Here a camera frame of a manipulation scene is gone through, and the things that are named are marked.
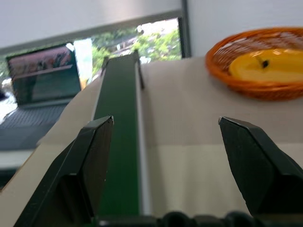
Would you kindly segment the yellow fruit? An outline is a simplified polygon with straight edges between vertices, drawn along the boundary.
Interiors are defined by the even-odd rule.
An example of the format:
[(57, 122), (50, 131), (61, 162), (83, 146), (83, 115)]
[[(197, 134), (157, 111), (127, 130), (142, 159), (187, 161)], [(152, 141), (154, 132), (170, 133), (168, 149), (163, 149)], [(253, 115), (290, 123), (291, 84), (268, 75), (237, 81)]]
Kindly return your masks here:
[(303, 82), (303, 50), (280, 48), (243, 54), (229, 65), (229, 73), (247, 81)]

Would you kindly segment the orange woven basket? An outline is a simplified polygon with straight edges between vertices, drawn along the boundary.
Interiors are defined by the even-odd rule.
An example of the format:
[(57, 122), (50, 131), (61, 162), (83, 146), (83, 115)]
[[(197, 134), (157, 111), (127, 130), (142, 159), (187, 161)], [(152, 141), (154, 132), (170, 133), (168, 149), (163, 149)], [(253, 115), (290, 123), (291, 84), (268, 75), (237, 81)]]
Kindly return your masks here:
[(303, 27), (241, 32), (206, 54), (211, 76), (247, 97), (281, 101), (303, 97)]

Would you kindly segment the open laptop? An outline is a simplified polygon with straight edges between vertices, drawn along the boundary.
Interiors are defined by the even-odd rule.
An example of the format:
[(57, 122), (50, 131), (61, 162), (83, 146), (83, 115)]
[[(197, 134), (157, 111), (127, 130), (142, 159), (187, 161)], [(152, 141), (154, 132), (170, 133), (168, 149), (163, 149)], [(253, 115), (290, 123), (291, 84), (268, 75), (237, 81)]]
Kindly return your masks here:
[(6, 58), (17, 108), (0, 124), (0, 151), (34, 150), (81, 91), (73, 43)]

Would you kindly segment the green conveyor belt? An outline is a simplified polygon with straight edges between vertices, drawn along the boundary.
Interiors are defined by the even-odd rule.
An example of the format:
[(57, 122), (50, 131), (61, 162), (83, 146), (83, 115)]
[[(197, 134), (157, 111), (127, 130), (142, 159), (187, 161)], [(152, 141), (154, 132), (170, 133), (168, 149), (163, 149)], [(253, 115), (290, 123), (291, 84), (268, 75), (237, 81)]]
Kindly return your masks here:
[(138, 50), (106, 61), (94, 118), (114, 119), (100, 216), (140, 215), (149, 210)]

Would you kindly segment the window with grey frame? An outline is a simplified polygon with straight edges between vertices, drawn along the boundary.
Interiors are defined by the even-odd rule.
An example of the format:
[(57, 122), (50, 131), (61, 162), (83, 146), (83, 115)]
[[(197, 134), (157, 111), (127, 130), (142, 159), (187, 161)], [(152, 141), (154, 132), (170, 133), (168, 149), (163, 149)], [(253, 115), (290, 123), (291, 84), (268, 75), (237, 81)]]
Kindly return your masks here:
[(0, 81), (6, 57), (83, 38), (81, 64), (96, 73), (106, 55), (134, 49), (148, 59), (180, 57), (177, 30), (186, 0), (0, 0)]

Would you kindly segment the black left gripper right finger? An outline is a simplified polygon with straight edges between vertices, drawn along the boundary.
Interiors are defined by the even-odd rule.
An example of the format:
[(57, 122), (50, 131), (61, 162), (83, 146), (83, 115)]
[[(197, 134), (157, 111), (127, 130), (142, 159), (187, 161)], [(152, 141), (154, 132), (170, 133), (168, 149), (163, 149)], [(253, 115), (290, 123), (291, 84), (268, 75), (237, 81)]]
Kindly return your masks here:
[(260, 127), (229, 117), (220, 117), (218, 124), (250, 214), (303, 214), (303, 168)]

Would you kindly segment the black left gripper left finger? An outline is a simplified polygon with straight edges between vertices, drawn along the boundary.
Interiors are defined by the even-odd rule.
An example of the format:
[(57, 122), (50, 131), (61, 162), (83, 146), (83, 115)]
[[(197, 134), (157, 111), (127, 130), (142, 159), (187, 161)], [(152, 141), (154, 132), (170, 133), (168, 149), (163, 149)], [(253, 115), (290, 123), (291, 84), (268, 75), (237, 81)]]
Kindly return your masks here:
[(97, 215), (113, 116), (90, 121), (51, 163), (13, 227), (83, 227)]

